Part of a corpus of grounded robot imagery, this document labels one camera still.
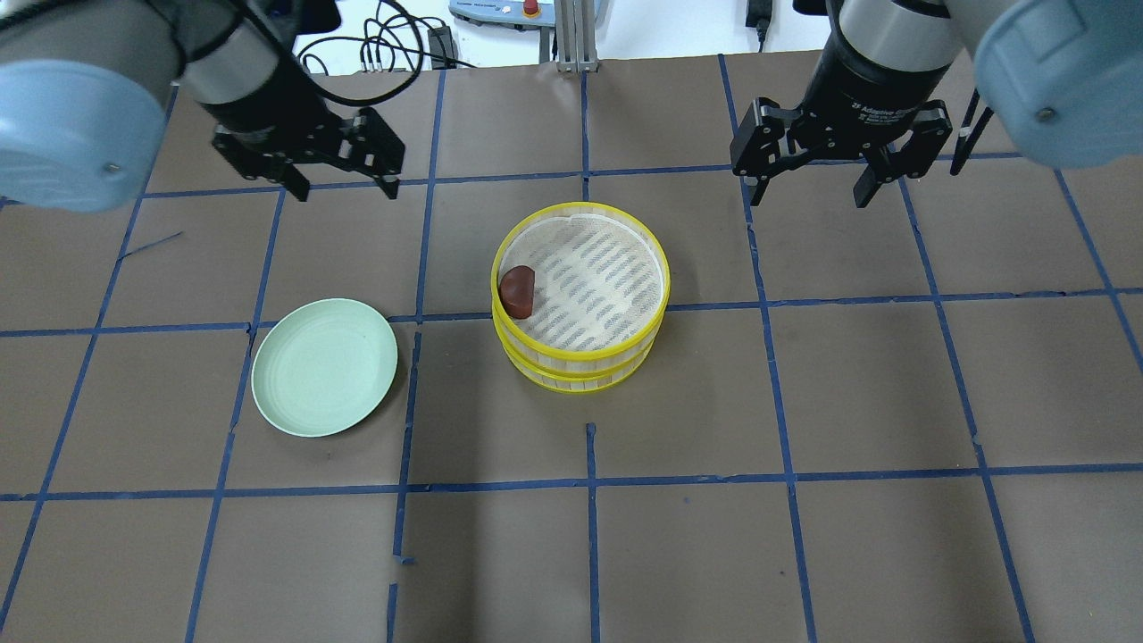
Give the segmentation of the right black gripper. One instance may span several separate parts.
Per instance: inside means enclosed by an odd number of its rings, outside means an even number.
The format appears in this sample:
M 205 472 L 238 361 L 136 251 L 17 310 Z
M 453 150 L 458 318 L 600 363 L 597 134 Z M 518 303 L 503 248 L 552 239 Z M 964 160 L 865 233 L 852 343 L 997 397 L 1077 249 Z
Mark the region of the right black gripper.
M 885 66 L 831 33 L 800 105 L 783 108 L 759 96 L 740 121 L 730 161 L 732 171 L 750 176 L 748 204 L 761 203 L 772 176 L 812 160 L 870 159 L 853 187 L 857 208 L 898 176 L 920 178 L 951 134 L 946 105 L 932 99 L 950 66 Z

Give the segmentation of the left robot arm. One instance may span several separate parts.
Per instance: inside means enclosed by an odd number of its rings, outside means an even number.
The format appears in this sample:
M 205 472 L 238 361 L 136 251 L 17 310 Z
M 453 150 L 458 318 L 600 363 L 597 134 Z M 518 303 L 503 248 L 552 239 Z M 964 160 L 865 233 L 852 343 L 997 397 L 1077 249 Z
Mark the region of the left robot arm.
M 405 143 L 376 111 L 318 85 L 293 54 L 339 26 L 331 1 L 3 1 L 3 198 L 102 212 L 142 194 L 171 89 L 215 122 L 211 148 L 246 180 L 305 200 L 301 164 L 395 198 Z

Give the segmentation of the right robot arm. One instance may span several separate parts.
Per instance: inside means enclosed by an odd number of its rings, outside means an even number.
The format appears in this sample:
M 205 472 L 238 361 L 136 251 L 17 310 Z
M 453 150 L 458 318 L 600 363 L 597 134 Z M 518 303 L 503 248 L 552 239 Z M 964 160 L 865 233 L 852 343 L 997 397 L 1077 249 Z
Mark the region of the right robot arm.
M 732 172 L 759 204 L 775 176 L 865 161 L 853 188 L 922 178 L 948 139 L 964 169 L 988 123 L 1021 155 L 1077 170 L 1140 154 L 1140 1 L 797 1 L 831 32 L 804 101 L 748 106 Z

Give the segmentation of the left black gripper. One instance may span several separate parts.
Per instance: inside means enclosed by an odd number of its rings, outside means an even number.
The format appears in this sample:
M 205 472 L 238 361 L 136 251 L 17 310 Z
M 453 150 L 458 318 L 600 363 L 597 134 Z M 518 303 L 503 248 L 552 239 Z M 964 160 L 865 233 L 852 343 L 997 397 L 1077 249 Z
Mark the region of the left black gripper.
M 281 184 L 306 203 L 301 164 L 359 172 L 395 200 L 405 143 L 363 99 L 355 114 L 331 111 L 331 96 L 291 54 L 302 34 L 339 26 L 331 1 L 195 1 L 192 97 L 216 121 L 213 148 L 247 180 Z

